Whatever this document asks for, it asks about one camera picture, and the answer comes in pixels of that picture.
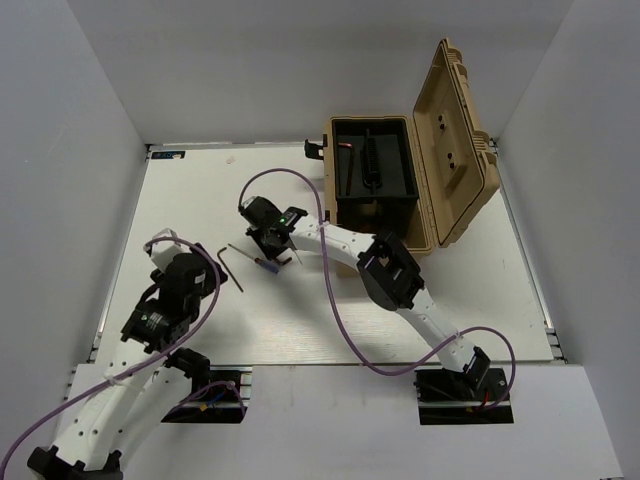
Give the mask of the blue red handled screwdriver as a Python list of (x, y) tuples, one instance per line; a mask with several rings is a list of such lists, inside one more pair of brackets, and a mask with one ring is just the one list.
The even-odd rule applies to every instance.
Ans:
[(272, 274), (278, 274), (279, 273), (279, 267), (277, 265), (275, 265), (274, 263), (271, 263), (268, 260), (264, 260), (262, 258), (259, 258), (255, 255), (252, 255), (240, 248), (238, 248), (237, 246), (228, 243), (227, 246), (229, 248), (231, 248), (232, 250), (236, 251), (237, 253), (243, 255), (244, 257), (248, 258), (249, 260), (251, 260), (253, 263), (255, 263), (256, 265), (258, 265), (260, 268), (272, 273)]

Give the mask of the brown long hex key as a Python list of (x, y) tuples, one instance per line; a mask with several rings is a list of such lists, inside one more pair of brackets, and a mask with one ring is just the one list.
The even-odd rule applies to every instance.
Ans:
[(349, 197), (351, 194), (351, 186), (353, 180), (353, 171), (354, 171), (354, 163), (355, 163), (355, 148), (352, 143), (349, 142), (338, 142), (337, 148), (339, 150), (347, 150), (348, 151), (348, 165), (346, 169), (346, 180), (345, 185), (342, 185), (342, 169), (340, 167), (340, 154), (337, 154), (335, 167), (336, 167), (336, 193), (339, 198), (341, 197)]

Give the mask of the tan plastic toolbox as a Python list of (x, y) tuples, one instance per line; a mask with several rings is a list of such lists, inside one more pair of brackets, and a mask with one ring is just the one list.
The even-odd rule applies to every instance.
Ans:
[(417, 259), (456, 242), (500, 186), (461, 51), (436, 47), (408, 115), (338, 115), (307, 157), (324, 164), (329, 222), (394, 232)]

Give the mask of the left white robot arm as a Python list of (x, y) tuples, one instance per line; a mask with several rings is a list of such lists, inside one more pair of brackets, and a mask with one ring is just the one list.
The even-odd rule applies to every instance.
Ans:
[(185, 343), (211, 314), (227, 276), (199, 243), (163, 234), (146, 252), (155, 266), (121, 330), (103, 380), (75, 398), (81, 406), (49, 447), (27, 467), (37, 479), (121, 479), (124, 465), (149, 432), (187, 396), (211, 387), (209, 359)]

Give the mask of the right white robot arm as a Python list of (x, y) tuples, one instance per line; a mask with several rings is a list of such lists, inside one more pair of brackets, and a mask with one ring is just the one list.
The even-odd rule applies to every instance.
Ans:
[(261, 196), (244, 201), (239, 213), (249, 224), (247, 235), (270, 259), (291, 249), (357, 270), (373, 303), (400, 315), (436, 351), (459, 398), (471, 400), (486, 389), (488, 356), (436, 308), (417, 261), (395, 234), (353, 232), (297, 207), (281, 211)]

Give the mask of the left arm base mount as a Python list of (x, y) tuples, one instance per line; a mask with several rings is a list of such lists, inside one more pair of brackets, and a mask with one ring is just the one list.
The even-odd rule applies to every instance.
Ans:
[(251, 367), (211, 367), (192, 386), (190, 400), (174, 407), (162, 420), (166, 424), (241, 424), (248, 411), (252, 386)]

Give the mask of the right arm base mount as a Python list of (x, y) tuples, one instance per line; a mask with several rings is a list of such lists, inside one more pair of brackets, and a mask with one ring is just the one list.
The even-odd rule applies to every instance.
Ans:
[(506, 392), (507, 378), (501, 368), (490, 368), (475, 393), (457, 388), (444, 369), (416, 370), (414, 386), (422, 426), (514, 423), (509, 394), (498, 406), (489, 409)]

